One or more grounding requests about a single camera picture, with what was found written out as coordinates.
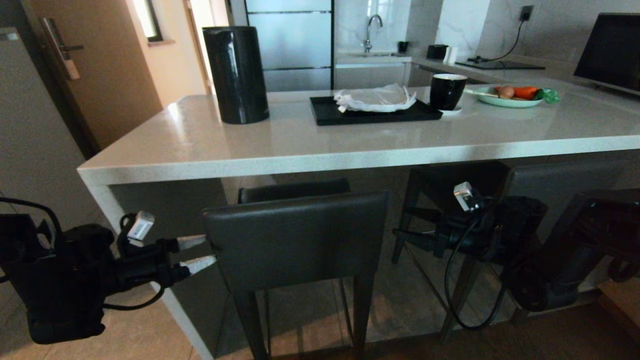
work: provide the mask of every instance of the white cloth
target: white cloth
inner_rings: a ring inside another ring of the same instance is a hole
[[[391,84],[373,89],[339,90],[333,100],[341,113],[347,110],[391,113],[410,108],[415,104],[415,96],[415,92],[409,96],[406,86]]]

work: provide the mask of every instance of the monitor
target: monitor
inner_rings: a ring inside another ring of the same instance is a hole
[[[601,13],[573,74],[640,95],[640,13]]]

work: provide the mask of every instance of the bar stool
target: bar stool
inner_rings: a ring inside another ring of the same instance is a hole
[[[413,217],[437,221],[425,217],[425,214],[433,212],[415,208],[421,193],[429,197],[440,211],[462,214],[463,211],[452,193],[455,185],[468,181],[482,195],[492,196],[497,200],[506,196],[527,196],[545,203],[549,211],[538,227],[538,237],[543,240],[550,234],[557,219],[577,192],[611,189],[626,163],[620,160],[587,160],[509,168],[499,161],[481,161],[414,168],[410,170],[398,228],[409,230]],[[404,241],[398,236],[393,263],[397,263],[403,247]],[[480,274],[481,265],[474,257],[465,256],[452,296],[456,313],[460,313],[466,302]],[[522,321],[527,315],[527,311],[519,309],[512,320]],[[440,332],[442,342],[447,340],[454,325],[453,315],[447,309],[447,318]]]
[[[257,290],[350,276],[353,347],[362,357],[387,193],[349,193],[341,179],[241,189],[238,199],[238,205],[205,209],[202,216],[254,358],[270,358]]]

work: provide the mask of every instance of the wall outlet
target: wall outlet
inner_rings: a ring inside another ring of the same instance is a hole
[[[531,19],[531,13],[533,12],[533,5],[523,6],[520,11],[520,21],[529,21]]]

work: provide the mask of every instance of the egg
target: egg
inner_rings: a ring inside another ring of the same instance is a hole
[[[503,86],[498,91],[498,96],[500,96],[502,99],[510,99],[513,97],[513,93],[514,93],[514,89],[512,86]]]

